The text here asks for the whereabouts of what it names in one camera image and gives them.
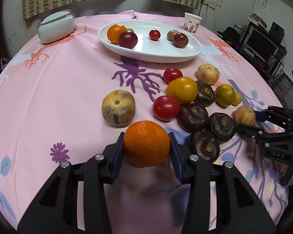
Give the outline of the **computer monitor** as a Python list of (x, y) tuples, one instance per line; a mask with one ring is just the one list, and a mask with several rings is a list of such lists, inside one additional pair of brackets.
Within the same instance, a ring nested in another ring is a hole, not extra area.
[(278, 46), (267, 35), (253, 26), (249, 28), (242, 46), (264, 62), (269, 62), (278, 51)]

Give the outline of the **green yellow citrus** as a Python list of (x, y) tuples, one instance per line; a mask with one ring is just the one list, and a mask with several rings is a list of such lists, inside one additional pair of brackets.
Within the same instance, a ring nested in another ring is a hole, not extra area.
[(229, 84), (221, 84), (216, 88), (215, 100), (222, 107), (228, 107), (233, 104), (236, 99), (236, 91)]

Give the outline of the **white oval plate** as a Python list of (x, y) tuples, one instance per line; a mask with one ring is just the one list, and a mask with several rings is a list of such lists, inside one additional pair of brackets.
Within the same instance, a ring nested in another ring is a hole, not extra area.
[[(152, 63), (181, 63), (192, 60), (201, 54), (203, 47), (201, 43), (191, 34), (179, 30), (188, 37), (188, 45), (184, 48), (175, 47), (174, 44), (166, 38), (166, 34), (175, 28), (158, 22), (144, 20), (125, 20), (118, 21), (126, 27), (132, 28), (138, 37), (138, 43), (133, 49), (127, 49), (110, 43), (107, 39), (108, 29), (114, 25), (109, 23), (98, 31), (99, 41), (110, 51), (121, 56), (135, 60)], [(158, 41), (152, 41), (149, 38), (151, 30), (158, 30), (161, 37)]]

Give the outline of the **floral paper cup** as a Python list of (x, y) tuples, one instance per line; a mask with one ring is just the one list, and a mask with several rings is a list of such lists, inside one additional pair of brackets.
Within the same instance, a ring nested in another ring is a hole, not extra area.
[(183, 30), (189, 33), (196, 33), (201, 20), (200, 16), (185, 12)]

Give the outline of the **pink patterned tablecloth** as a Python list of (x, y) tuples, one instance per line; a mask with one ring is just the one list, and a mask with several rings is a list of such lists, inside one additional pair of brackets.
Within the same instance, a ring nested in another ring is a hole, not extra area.
[[(195, 34), (203, 46), (201, 54), (181, 64), (127, 60), (110, 52), (97, 33), (123, 20), (173, 28), (181, 28), (183, 22), (135, 11), (77, 18), (75, 31), (59, 42), (43, 45), (34, 36), (0, 75), (0, 212), (14, 228), (60, 162), (86, 162), (126, 131), (109, 126), (102, 117), (102, 100), (114, 90), (134, 96), (133, 123), (153, 121), (174, 132), (179, 143), (186, 133), (177, 120), (163, 123), (152, 112), (153, 101), (166, 94), (162, 75), (171, 66), (197, 80), (197, 68), (212, 64), (220, 71), (215, 86), (231, 84), (242, 95), (243, 105), (255, 110), (281, 106), (259, 73), (203, 26)], [(287, 188), (280, 185), (280, 164), (262, 158), (253, 140), (238, 135), (220, 147), (215, 163), (233, 162), (277, 224), (288, 204)], [(179, 185), (170, 159), (154, 168), (123, 163), (116, 182), (105, 186), (105, 195), (113, 233), (180, 233), (189, 186)]]

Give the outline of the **dark water chestnut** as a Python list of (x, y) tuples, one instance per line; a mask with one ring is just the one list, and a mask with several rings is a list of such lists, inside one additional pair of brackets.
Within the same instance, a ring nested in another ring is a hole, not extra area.
[(194, 102), (203, 106), (208, 107), (215, 101), (215, 93), (212, 87), (203, 81), (195, 81), (197, 84), (198, 93)]
[(209, 115), (205, 107), (197, 103), (180, 105), (177, 115), (178, 124), (188, 133), (203, 130), (209, 122)]
[(190, 135), (189, 149), (207, 162), (214, 163), (220, 154), (216, 138), (206, 131), (197, 131)]
[(237, 125), (226, 113), (213, 113), (209, 117), (207, 131), (216, 138), (219, 144), (224, 144), (236, 134)]

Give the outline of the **white lidded ceramic jar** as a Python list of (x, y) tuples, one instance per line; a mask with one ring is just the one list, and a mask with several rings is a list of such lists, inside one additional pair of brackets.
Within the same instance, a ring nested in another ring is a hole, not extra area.
[(74, 16), (69, 11), (59, 11), (42, 20), (38, 37), (42, 43), (49, 44), (68, 36), (74, 28)]

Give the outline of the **large dark red plum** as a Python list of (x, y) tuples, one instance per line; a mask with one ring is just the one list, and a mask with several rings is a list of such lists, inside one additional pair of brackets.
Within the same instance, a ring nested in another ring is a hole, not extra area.
[(118, 45), (123, 48), (133, 49), (138, 43), (138, 37), (134, 32), (125, 31), (118, 38)]

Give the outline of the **yellow orange citrus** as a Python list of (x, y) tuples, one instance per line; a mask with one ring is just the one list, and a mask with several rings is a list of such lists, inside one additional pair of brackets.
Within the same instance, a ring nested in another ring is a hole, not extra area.
[(197, 84), (189, 77), (180, 77), (171, 81), (166, 91), (166, 95), (175, 99), (179, 104), (192, 103), (197, 94)]

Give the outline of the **brownish pepino melon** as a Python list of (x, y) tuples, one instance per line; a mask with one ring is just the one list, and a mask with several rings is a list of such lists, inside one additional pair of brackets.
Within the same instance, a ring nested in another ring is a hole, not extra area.
[(112, 126), (124, 127), (135, 116), (135, 99), (131, 93), (125, 90), (110, 92), (102, 102), (102, 116)]

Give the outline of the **brown pepino melon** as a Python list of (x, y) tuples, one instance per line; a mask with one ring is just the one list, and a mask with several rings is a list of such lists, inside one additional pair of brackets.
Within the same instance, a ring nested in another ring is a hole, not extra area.
[(167, 33), (167, 39), (172, 42), (175, 34), (177, 34), (177, 33), (179, 33), (177, 30), (170, 30)]

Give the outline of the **striped pepino melon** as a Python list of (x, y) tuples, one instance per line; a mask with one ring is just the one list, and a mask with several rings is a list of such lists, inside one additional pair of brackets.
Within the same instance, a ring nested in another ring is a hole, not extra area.
[(247, 105), (240, 106), (234, 112), (234, 118), (239, 124), (254, 126), (256, 123), (256, 113), (250, 106)]

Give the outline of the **orange mandarin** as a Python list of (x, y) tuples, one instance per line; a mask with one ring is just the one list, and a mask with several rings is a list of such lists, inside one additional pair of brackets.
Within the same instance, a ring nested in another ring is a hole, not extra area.
[(107, 31), (107, 39), (112, 44), (118, 44), (120, 35), (127, 31), (127, 28), (122, 24), (114, 24)]
[(127, 162), (137, 168), (150, 168), (165, 162), (169, 156), (170, 138), (152, 121), (137, 121), (124, 134)]

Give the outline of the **red tomato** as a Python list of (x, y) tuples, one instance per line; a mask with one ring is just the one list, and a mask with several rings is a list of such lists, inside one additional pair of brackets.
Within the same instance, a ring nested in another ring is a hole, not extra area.
[(152, 41), (158, 41), (160, 39), (160, 37), (161, 37), (161, 34), (158, 30), (153, 29), (149, 32), (149, 38)]
[(182, 72), (175, 67), (167, 68), (163, 73), (163, 79), (166, 82), (166, 84), (169, 84), (171, 81), (183, 77)]
[(152, 106), (154, 116), (160, 121), (171, 121), (179, 113), (179, 103), (169, 96), (158, 97)]

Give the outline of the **pale pepino melon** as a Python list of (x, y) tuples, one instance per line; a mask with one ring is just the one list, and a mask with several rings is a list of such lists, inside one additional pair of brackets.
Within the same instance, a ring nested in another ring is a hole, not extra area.
[(209, 85), (213, 85), (219, 80), (220, 72), (218, 68), (207, 63), (198, 67), (197, 76), (199, 80)]

